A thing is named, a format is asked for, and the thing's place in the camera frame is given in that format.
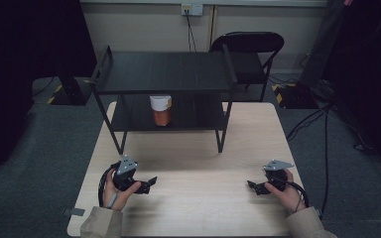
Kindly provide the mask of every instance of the gray carpet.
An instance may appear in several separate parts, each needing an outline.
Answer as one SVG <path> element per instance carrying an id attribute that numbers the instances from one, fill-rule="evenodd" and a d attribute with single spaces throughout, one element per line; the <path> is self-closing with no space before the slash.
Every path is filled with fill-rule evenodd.
<path id="1" fill-rule="evenodd" d="M 36 80 L 33 93 L 49 81 Z M 0 237 L 68 237 L 68 217 L 62 213 L 75 205 L 103 119 L 93 96 L 85 106 L 46 104 L 59 84 L 55 79 L 34 97 L 26 130 L 0 166 Z M 276 105 L 287 135 L 315 110 L 278 107 L 271 84 L 264 101 Z M 236 98 L 257 100 L 258 90 L 252 85 Z M 107 97 L 104 104 L 114 99 Z M 381 158 L 353 150 L 359 139 L 340 120 L 337 112 L 329 112 L 329 192 L 322 222 L 339 237 L 381 237 Z M 289 144 L 310 201 L 320 208 L 325 190 L 324 116 Z"/>

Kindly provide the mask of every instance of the shelf top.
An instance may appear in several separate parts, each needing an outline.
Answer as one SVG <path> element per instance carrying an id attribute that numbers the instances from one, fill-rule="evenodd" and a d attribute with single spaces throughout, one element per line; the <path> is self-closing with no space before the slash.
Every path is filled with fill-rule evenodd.
<path id="1" fill-rule="evenodd" d="M 223 53 L 112 53 L 98 79 L 100 94 L 227 92 L 232 79 Z"/>

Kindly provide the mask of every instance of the table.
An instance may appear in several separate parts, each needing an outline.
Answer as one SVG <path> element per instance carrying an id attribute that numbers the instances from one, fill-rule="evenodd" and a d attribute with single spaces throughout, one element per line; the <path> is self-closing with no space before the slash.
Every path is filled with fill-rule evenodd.
<path id="1" fill-rule="evenodd" d="M 108 108 L 111 116 L 115 103 Z M 134 179 L 158 177 L 150 194 L 134 194 L 124 208 L 123 236 L 287 236 L 287 210 L 273 195 L 258 196 L 247 180 L 266 181 L 271 160 L 293 163 L 270 103 L 233 103 L 227 146 L 215 147 L 211 131 L 130 132 L 125 154 L 138 162 Z M 103 123 L 67 228 L 79 227 L 98 206 L 98 182 L 119 154 Z M 297 167 L 291 168 L 302 185 Z"/>

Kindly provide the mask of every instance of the beige sleeve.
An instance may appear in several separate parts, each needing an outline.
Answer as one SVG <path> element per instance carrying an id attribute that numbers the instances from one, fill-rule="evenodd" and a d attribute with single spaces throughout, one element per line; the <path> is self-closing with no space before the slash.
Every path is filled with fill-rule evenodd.
<path id="1" fill-rule="evenodd" d="M 333 238 L 334 234 L 323 229 L 314 207 L 294 213 L 287 219 L 287 224 L 294 237 L 301 238 Z"/>
<path id="2" fill-rule="evenodd" d="M 81 225 L 81 238 L 119 238 L 122 230 L 122 212 L 92 207 L 88 218 Z"/>

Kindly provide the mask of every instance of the cup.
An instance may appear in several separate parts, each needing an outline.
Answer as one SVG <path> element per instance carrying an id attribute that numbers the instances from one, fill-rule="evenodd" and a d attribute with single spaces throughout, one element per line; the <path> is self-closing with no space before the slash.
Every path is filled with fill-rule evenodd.
<path id="1" fill-rule="evenodd" d="M 150 101 L 156 125 L 167 126 L 172 120 L 170 112 L 172 97 L 170 95 L 154 95 L 150 96 Z"/>

